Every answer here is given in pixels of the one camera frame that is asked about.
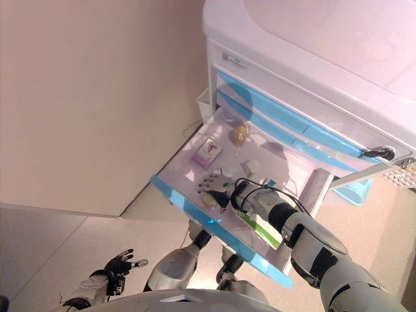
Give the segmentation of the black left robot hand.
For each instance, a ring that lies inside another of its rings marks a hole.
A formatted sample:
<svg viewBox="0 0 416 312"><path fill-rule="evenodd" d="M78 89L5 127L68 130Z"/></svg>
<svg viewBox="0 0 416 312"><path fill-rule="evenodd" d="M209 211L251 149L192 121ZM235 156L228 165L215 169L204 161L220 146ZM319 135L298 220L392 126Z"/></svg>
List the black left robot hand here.
<svg viewBox="0 0 416 312"><path fill-rule="evenodd" d="M126 276L130 270L136 268L142 268L148 265L147 259L139 259L133 261L134 249L128 249L117 256L113 257L104 267L108 272L111 272L113 276Z"/></svg>

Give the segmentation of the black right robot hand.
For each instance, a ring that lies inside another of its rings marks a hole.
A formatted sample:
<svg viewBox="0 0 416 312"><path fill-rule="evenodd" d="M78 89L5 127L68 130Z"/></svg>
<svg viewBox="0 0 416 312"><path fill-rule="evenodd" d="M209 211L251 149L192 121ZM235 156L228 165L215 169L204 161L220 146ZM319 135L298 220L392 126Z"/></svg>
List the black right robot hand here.
<svg viewBox="0 0 416 312"><path fill-rule="evenodd" d="M198 183L197 192L206 206L218 207L221 213L232 207L239 211L235 196L236 180L226 175L209 174Z"/></svg>

